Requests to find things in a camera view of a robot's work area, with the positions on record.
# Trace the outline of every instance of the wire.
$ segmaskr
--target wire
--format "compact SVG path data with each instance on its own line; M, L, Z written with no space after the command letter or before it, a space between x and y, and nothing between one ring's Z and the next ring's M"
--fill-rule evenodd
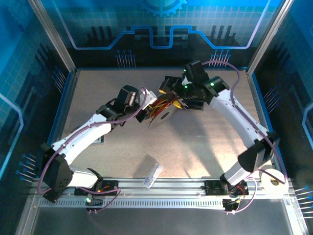
M120 188L117 188L116 190L118 191L118 193L115 195L115 197L114 197L107 205L105 205L103 208L100 208L100 209L98 209L98 210L94 210L94 211L89 210L89 213L93 212L93 213L97 214L98 212L103 211L103 210L106 209L109 205L111 205L111 204L114 202L114 200L119 196L119 194L121 193L121 191L122 191Z
M121 189L120 188L116 188L116 189L112 189L112 190L108 190L108 191L102 191L102 192L96 192L96 191L91 191L87 188L84 188L84 187L78 187L79 189L87 192L87 193L91 193L91 194L94 194L94 195L101 195L101 194L107 194L107 193L111 193L111 192L117 192L117 191L120 191Z
M149 116L152 119L151 122L164 110L167 109L175 100L168 101L167 99L162 99L154 104L153 109L150 111Z
M241 186L238 186L238 189L243 193L243 196L245 198L245 191L241 188Z
M253 196L251 197L251 199L250 199L250 201L248 202L248 204L246 204L245 207L243 207L243 208L240 209L240 210L238 209L238 208L239 208L239 206L238 206L238 208L237 208L235 211L232 211L232 212L229 212L229 211L226 212L226 211L224 211L224 212L226 212L226 213L233 213L233 214L239 213L239 212L244 211L245 209L248 208L248 206L251 205L251 203L253 202L254 197L255 197L255 195L256 195L256 191L257 191L258 186L257 186L256 180L255 180L254 178L247 178L247 179L248 179L248 180L253 180L253 181L254 181L254 184L255 184L255 190L254 190Z
M148 94L148 90L146 88L142 88L144 91L145 91L145 96L143 98L143 101L142 101L142 104L141 106L131 115L129 116L128 118L124 119L124 120L116 120L116 121L101 121L101 122L96 122L96 123L92 123L90 125L87 125L85 127L83 127L82 129L78 130L77 132L75 132L71 137L68 138L68 140L66 140L64 142L64 144L62 144L55 152L54 154L51 156L51 158L48 160L48 162L46 163L42 173L41 173L41 176L40 176L40 179L39 179L39 182L38 182L38 186L37 186L37 192L38 193L46 193L48 191L51 190L51 188L47 188L46 190L44 191L41 191L41 186L42 186L42 183L43 183L43 180L44 180L44 176L51 164L51 162L53 161L53 159L61 152L62 149L64 149L69 142L71 142L76 136L78 136L80 133L82 133L83 131L89 129L89 128L92 128L94 126L99 126L99 125L103 125L103 124L118 124L118 123L123 123L123 122L126 122L126 121L129 121L130 119L134 118L139 112L140 110L144 107L145 105L145 102L146 102L146 99L147 99L147 94Z
M259 127L244 113L244 111L235 103L235 97L234 97L234 90L235 90L235 87L237 86L237 84L240 82L240 74L239 74L239 71L238 69L233 66L232 64L230 63L227 63L227 62L224 62L224 61L218 61L218 60L209 60L209 61L205 61L202 63L202 65L207 65L208 63L212 63L212 62L219 62L221 64L224 64L224 65L227 65L227 66L230 66L232 69L235 70L235 72L237 73L237 76L238 76L238 79L237 81L234 83L234 85L231 87L230 89L230 98L231 98L231 102L232 104L234 105L234 107L238 110L238 112L244 116L244 118L252 125L252 127L265 139L265 141L269 144L269 146L272 148L274 154L277 156L277 159L278 159L278 162L279 162L279 165L280 165L280 168L282 169L283 171L283 174L284 174L284 182L282 182L280 179L278 179L277 177L273 177L273 175L270 175L272 178L274 178L275 180L277 180L278 182L282 183L282 184L285 184L288 182L288 178L287 178L287 172L286 172L286 169L285 169L285 166L284 166L284 163L283 163L283 160L281 159L281 157L279 156L278 154L278 151L276 149L276 147L274 146L274 144L269 140L269 138L259 129Z

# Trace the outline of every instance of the gear graphic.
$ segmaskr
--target gear graphic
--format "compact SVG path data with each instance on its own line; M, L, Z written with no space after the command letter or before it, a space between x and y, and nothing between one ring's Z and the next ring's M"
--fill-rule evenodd
M181 6L186 4L186 0L140 0L139 5L141 9L146 12L152 13L153 16L159 15L160 17L170 16L171 13L175 14L176 10L181 10Z

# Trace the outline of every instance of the blue wall panel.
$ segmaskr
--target blue wall panel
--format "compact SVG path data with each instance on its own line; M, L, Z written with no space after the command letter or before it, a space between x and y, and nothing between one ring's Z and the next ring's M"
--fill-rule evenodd
M1 234L15 233L29 193L32 175L16 174L23 172L19 163L26 164L22 156L47 141L54 121L62 92L54 72L67 76L28 1L0 0L0 198L6 198ZM3 100L20 109L21 119Z
M296 188L313 187L312 9L311 0L294 1L255 71L265 100L270 91L280 97L269 117L281 136L282 157ZM301 202L313 203L310 198ZM311 234L313 221L306 222Z
M118 67L116 51L124 49L136 55L138 66L182 65L208 60L216 49L230 49L230 62L244 67L279 4L280 0L44 1L78 67Z

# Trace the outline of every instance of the roll of tape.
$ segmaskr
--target roll of tape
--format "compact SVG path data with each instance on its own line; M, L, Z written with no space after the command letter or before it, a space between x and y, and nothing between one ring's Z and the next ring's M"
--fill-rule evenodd
M275 169L267 169L266 171L276 178L280 179L281 181L285 181L284 175L280 171ZM265 173L262 173L261 175L261 185L269 194L283 195L288 193L289 189L288 181L285 184L282 184Z

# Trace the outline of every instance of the white arm segment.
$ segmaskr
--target white arm segment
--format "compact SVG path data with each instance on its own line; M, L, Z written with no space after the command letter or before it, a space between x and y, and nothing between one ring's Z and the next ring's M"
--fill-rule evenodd
M70 169L73 171L73 178L67 187L91 188L98 180L97 176L90 170Z
M140 105L142 106L142 109L145 109L149 104L152 104L157 100L157 96L152 92L147 92L147 98L145 103L143 104L143 99L145 96L145 91L141 90L142 94L140 95ZM92 123L96 122L103 122L107 119L102 116L101 114L94 114L91 119L89 119L84 125L82 125L80 128L75 130L72 134L65 137L64 139L55 142L53 144L53 149L57 150L66 140L68 140L69 137L77 133L80 129L84 128L85 126L88 126ZM71 165L74 159L89 145L91 145L96 139L101 137L102 135L107 134L111 131L111 124L102 124L99 126L94 126L90 129L85 130L84 132L80 133L78 136L76 136L68 145L66 148L62 149L62 151L59 153L65 155L65 160L67 161L68 165ZM71 182L69 183L68 187L84 187L84 188L91 188L97 181L97 176L93 174L89 170L78 170L71 168L71 171L73 171L73 178Z
M244 111L244 113L259 127L259 129L267 136L267 129L259 124L246 110L245 108L238 102L235 98L236 105ZM230 91L223 90L219 93L218 97L213 97L210 102L210 105L213 106L214 109L219 111L220 114L223 115L224 118L231 124L231 126L238 133L240 138L243 140L244 145L247 148L250 148L255 143L255 140L261 141L263 137L256 133L252 125L238 112L238 110L233 107L233 104L230 100Z
M94 114L84 125L82 125L80 128L75 130L72 134L69 136L66 136L64 139L55 142L53 144L53 149L57 150L69 137L74 135L76 132L78 132L80 129L82 129L85 126L88 126L95 122L101 122L106 121L107 119L102 116L101 114ZM73 140L71 140L70 143L66 146L66 148L62 149L59 153L65 155L65 160L67 161L68 165L71 165L74 159L89 145L91 145L96 139L101 137L102 135L107 134L111 131L111 124L102 124L99 126L94 126L92 128L89 128L82 133L80 133L78 136L76 136Z
M238 102L235 98L236 105L240 107L241 110L258 126L258 128L267 136L267 129L259 124ZM240 138L243 140L244 145L247 148L252 147L255 140L261 141L263 137L255 131L252 125L238 112L238 110L233 106L230 99L230 91L223 90L219 93L218 97L213 97L210 105L214 109L219 111L224 118L231 124L231 126L236 130ZM228 170L224 176L226 180L233 186L237 185L241 180L245 179L251 172L244 170L239 162Z

